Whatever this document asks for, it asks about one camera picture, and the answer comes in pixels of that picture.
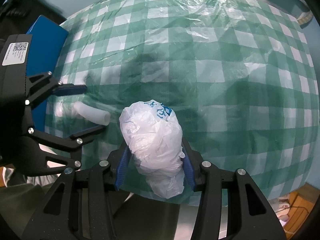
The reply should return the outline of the white foam tube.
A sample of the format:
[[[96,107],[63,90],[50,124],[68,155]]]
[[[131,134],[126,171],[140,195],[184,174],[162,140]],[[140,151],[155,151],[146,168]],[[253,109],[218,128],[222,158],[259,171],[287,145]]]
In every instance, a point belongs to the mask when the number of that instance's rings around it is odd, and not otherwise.
[[[74,109],[76,113],[94,124],[108,126],[110,123],[111,114],[108,111],[88,106],[80,101],[74,103]]]

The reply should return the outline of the white plastic bag bundle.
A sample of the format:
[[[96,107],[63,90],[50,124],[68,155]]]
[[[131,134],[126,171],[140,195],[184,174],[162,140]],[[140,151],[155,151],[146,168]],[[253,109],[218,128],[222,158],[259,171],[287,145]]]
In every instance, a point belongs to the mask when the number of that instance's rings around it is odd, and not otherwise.
[[[155,100],[125,107],[120,130],[137,171],[153,193],[169,199],[184,190],[182,128],[173,109]]]

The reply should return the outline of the blue-edged cardboard box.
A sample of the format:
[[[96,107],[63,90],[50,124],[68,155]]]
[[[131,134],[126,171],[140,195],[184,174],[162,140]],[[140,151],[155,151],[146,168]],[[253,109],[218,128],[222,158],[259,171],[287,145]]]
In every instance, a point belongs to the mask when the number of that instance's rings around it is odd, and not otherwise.
[[[27,31],[31,35],[26,76],[53,72],[68,31],[41,15]]]

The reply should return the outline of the black draped garment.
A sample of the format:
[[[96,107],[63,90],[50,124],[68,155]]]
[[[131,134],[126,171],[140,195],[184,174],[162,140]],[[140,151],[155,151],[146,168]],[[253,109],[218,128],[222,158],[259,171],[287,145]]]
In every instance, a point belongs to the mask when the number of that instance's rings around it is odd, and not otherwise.
[[[25,34],[41,15],[57,24],[66,20],[45,0],[1,0],[1,42],[12,34]]]

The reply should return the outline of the light green checkered plastic tablecloth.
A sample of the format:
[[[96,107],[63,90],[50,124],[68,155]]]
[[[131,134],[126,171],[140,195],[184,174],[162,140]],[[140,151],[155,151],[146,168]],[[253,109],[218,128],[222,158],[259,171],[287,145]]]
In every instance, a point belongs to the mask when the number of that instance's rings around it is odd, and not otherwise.
[[[295,17],[261,0],[103,0],[62,27],[68,37],[54,76],[87,92],[49,98],[46,132],[88,128],[77,101],[111,113],[107,131],[84,147],[83,168],[120,146],[125,107],[156,100],[175,111],[205,160],[244,168],[266,198],[305,184],[319,96]]]

